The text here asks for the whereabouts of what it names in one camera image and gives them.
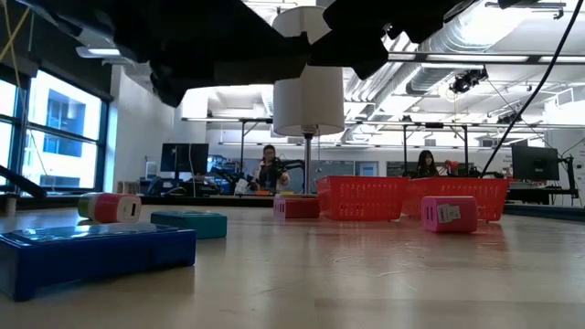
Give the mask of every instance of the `lamp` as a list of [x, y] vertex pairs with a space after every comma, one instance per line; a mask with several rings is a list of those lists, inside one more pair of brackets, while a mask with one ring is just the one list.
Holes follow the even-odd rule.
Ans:
[[[329, 32], [324, 8], [300, 6], [274, 19], [272, 27], [285, 37], [306, 32], [313, 43]], [[274, 84], [274, 132], [302, 136], [304, 149], [304, 193], [310, 193], [311, 140], [314, 136], [340, 133], [345, 129], [343, 71], [341, 68], [305, 67], [298, 79]]]

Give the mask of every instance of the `wooden table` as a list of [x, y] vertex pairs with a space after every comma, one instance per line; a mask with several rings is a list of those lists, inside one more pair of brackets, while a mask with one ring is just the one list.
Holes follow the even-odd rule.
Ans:
[[[31, 302], [0, 296], [3, 328], [582, 328], [585, 226], [503, 217], [472, 235], [416, 220], [229, 217], [226, 239], [201, 240], [193, 268], [75, 283]], [[75, 225], [74, 209], [0, 218], [0, 231]]]

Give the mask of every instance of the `red basket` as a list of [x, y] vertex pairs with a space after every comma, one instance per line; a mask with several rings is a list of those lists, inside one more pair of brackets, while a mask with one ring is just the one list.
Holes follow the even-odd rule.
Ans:
[[402, 213], [420, 216], [424, 196], [475, 196], [478, 218], [497, 221], [504, 211], [507, 179], [435, 177], [411, 179], [402, 204]]
[[334, 220], [400, 218], [408, 178], [328, 176], [317, 180], [321, 211]]

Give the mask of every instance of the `computer monitor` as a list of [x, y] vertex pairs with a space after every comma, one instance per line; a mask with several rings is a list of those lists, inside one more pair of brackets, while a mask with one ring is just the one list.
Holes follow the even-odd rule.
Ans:
[[[189, 145], [191, 145], [191, 154], [189, 154]], [[161, 172], [174, 172], [175, 179], [179, 179], [179, 173], [204, 175], [207, 172], [208, 152], [209, 144], [206, 143], [164, 143]]]
[[559, 180], [557, 149], [512, 146], [514, 178]]

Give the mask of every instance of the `blue case lid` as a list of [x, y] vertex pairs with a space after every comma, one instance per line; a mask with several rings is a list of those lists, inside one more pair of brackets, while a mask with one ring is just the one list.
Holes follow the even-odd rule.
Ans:
[[68, 242], [80, 239], [99, 239], [144, 233], [177, 232], [179, 229], [147, 223], [118, 223], [66, 228], [30, 228], [2, 234], [0, 238], [18, 244], [37, 245], [50, 242]]
[[166, 210], [166, 211], [155, 211], [153, 215], [163, 215], [181, 218], [196, 218], [196, 217], [225, 217], [218, 213], [212, 213], [207, 211], [178, 211], [178, 210]]

